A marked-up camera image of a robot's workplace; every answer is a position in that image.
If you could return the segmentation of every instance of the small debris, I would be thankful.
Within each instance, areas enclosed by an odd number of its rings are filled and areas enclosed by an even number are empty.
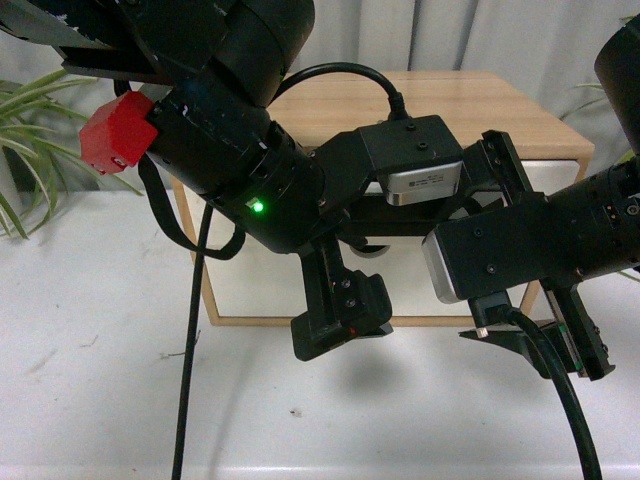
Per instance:
[[[36,363],[33,367],[31,367],[29,370],[27,370],[27,373],[36,373],[38,370],[41,370],[42,368],[44,368],[44,366],[47,364],[47,362],[49,360],[51,360],[51,358],[58,353],[58,349],[54,348],[53,350],[51,350],[47,355],[45,355],[44,357],[42,357],[42,359],[40,359],[40,361],[38,363]]]
[[[200,332],[202,330],[198,330],[198,333],[196,334],[196,345],[198,344],[198,340],[200,339]],[[166,360],[167,358],[171,358],[171,357],[181,357],[182,355],[184,355],[186,352],[180,352],[180,353],[161,353],[160,354],[160,360]]]
[[[87,347],[93,347],[96,343],[96,340],[98,340],[98,336],[96,335],[95,337],[93,337],[93,340],[91,341],[91,343],[83,343],[80,345],[80,348],[87,348]]]

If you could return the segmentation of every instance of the black cable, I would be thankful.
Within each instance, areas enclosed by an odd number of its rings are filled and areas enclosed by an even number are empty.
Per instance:
[[[213,207],[207,204],[202,214],[198,248],[193,266],[193,283],[191,286],[191,305],[189,307],[189,325],[187,327],[187,341],[184,349],[184,364],[182,367],[182,383],[180,385],[180,404],[178,407],[178,426],[176,427],[176,445],[173,455],[172,480],[182,478],[182,463],[184,459],[184,444],[187,433],[187,413],[189,410],[189,390],[191,387],[191,372],[193,370],[193,356],[198,334],[198,314],[200,313],[200,291],[202,289],[202,272],[204,270],[204,255],[202,251],[207,246],[207,236],[211,226]]]
[[[131,85],[126,80],[114,80],[113,81],[113,93],[116,97],[123,95],[131,91]]]
[[[237,225],[231,239],[220,250],[201,249],[194,245],[180,228],[158,169],[147,154],[144,154],[138,163],[138,175],[147,191],[147,198],[149,199],[153,216],[156,218],[160,229],[169,239],[192,252],[202,253],[205,257],[215,258],[216,260],[231,260],[242,249],[246,234]]]
[[[367,67],[366,65],[360,65],[358,63],[332,62],[305,68],[304,70],[291,75],[280,84],[280,87],[276,91],[272,102],[284,92],[299,84],[300,82],[304,82],[305,80],[308,80],[310,78],[317,77],[319,75],[325,75],[327,73],[353,73],[355,75],[361,75],[370,80],[373,80],[378,85],[380,85],[389,96],[389,107],[391,108],[389,119],[398,120],[409,118],[409,114],[407,113],[404,105],[402,93],[400,93],[396,89],[393,83],[391,83],[391,81],[387,77],[385,77],[377,70],[374,70],[371,67]]]
[[[505,316],[510,324],[520,327],[534,345],[547,367],[551,380],[562,402],[562,406],[564,407],[567,419],[569,420],[585,480],[601,480],[602,472],[598,462],[598,454],[593,444],[591,433],[589,432],[587,419],[584,417],[582,407],[580,407],[580,401],[573,389],[569,375],[567,375],[567,371],[562,364],[558,352],[556,352],[553,344],[542,330],[540,330],[538,325],[522,312],[509,308],[508,312],[505,312]]]

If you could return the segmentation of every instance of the wooden nightstand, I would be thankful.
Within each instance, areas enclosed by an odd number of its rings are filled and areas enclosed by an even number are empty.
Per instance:
[[[488,72],[386,75],[403,93],[412,116],[440,115],[463,147],[487,130],[508,132],[534,188],[554,190],[584,177],[593,145],[497,76]],[[296,86],[269,112],[301,145],[314,148],[341,131],[385,119],[388,104],[375,83],[332,74]],[[194,223],[197,228],[203,202],[192,192],[185,193],[177,181],[174,189],[185,230],[195,238]],[[232,231],[230,222],[217,217],[211,234],[214,247]],[[383,275],[396,326],[471,325],[466,303],[445,306],[435,299],[420,240],[399,240],[389,253],[371,261],[357,259],[345,248],[345,264],[368,275]],[[513,294],[514,304],[528,312],[538,290],[537,282],[521,286]],[[253,239],[230,262],[207,261],[202,294],[211,322],[217,325],[288,325],[306,310],[298,258],[272,254]]]

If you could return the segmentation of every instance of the robotic arm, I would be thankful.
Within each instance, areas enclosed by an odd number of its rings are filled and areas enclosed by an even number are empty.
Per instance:
[[[531,192],[508,135],[487,132],[463,151],[439,117],[409,117],[388,81],[381,84],[390,120],[341,133],[307,155],[266,107],[295,84],[281,81],[313,21],[312,0],[0,5],[0,28],[52,45],[70,72],[162,86],[143,87],[151,100],[136,107],[147,136],[123,139],[138,142],[137,153],[121,158],[87,135],[83,155],[113,173],[147,150],[239,229],[274,252],[298,254],[308,305],[292,322],[298,358],[391,331],[382,278],[348,270],[338,240],[363,248],[367,235],[411,235],[426,236],[438,296],[469,301],[480,340],[535,359],[516,334],[485,334],[502,323],[491,310],[509,304],[505,290],[539,279],[556,316],[548,333],[569,370],[591,379],[610,372],[576,285],[640,264],[640,160],[544,197]],[[639,22],[618,33],[596,64],[636,153]],[[371,182],[382,196],[364,196]],[[482,211],[470,205],[483,190],[500,190],[505,208],[447,221],[460,208]]]

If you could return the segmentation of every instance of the green led light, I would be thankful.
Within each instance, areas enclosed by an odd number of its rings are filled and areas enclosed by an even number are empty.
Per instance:
[[[264,211],[264,203],[262,203],[259,198],[252,198],[246,205],[253,210],[253,213],[262,213]]]
[[[251,210],[253,210],[256,213],[262,212],[264,210],[264,203],[258,200],[256,203],[251,205]]]

